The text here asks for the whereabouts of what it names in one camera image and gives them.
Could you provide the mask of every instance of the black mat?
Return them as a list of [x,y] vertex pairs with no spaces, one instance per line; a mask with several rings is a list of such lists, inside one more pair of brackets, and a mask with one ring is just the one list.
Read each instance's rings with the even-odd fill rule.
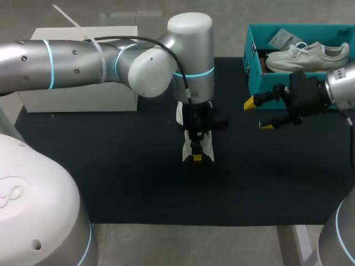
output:
[[242,110],[249,95],[241,59],[216,58],[215,83],[213,104],[230,127],[213,134],[216,163],[203,168],[180,162],[172,90],[140,98],[137,113],[22,110],[16,127],[70,172],[93,222],[323,224],[355,184],[344,119],[260,130],[259,119],[276,112]]

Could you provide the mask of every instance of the shoe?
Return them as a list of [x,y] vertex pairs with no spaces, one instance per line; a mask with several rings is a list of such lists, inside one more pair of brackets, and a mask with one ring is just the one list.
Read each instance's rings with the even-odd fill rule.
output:
[[327,47],[316,42],[307,45],[304,42],[291,44],[288,51],[273,52],[267,55],[266,66],[277,73],[324,72],[337,69],[349,62],[349,44],[340,47]]

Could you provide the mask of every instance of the teal shoe box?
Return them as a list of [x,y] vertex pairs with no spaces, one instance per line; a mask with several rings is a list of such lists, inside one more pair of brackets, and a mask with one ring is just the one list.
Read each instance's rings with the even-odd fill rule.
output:
[[[328,24],[250,24],[247,31],[243,64],[250,96],[272,90],[275,84],[290,85],[288,73],[268,73],[264,64],[265,52],[276,49],[269,45],[270,40],[284,29],[307,44],[320,42],[325,46],[339,47],[342,43],[350,46],[350,60],[355,60],[355,25]],[[325,80],[326,73],[306,73]],[[285,109],[282,101],[270,101],[259,109]]]

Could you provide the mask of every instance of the cable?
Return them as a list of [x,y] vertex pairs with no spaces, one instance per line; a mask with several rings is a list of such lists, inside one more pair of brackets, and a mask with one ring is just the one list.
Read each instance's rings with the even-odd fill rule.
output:
[[[188,100],[189,104],[191,104],[191,94],[190,94],[189,85],[187,84],[187,78],[186,78],[186,74],[185,74],[184,68],[182,67],[181,61],[178,59],[178,57],[176,56],[176,54],[172,50],[170,50],[168,47],[166,47],[163,43],[161,43],[158,40],[151,39],[151,38],[148,38],[148,37],[142,37],[142,36],[103,36],[103,37],[94,38],[94,40],[113,40],[113,39],[145,40],[147,42],[154,43],[154,44],[162,47],[164,50],[166,50],[174,58],[174,60],[176,61],[177,65],[178,65],[178,67],[180,69],[180,72],[181,72],[181,75],[182,75],[182,79],[184,81],[184,85],[185,85],[185,89],[186,89],[186,97],[187,97],[187,100]],[[91,42],[91,39],[86,39],[84,41],[85,42]]]
[[354,125],[353,122],[351,121],[350,117],[347,116],[345,113],[341,112],[338,109],[329,109],[328,112],[331,113],[338,113],[341,116],[343,116],[346,121],[348,122],[348,125],[350,126],[350,163],[351,163],[351,168],[353,172],[355,173],[355,167],[354,167]]

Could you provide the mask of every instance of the shoe tag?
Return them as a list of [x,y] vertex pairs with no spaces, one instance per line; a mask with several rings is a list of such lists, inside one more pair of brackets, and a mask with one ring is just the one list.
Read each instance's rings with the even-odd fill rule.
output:
[[291,44],[295,45],[298,42],[302,42],[302,40],[289,33],[284,29],[280,29],[273,38],[269,38],[269,45],[276,48],[277,50],[286,51],[290,47]]

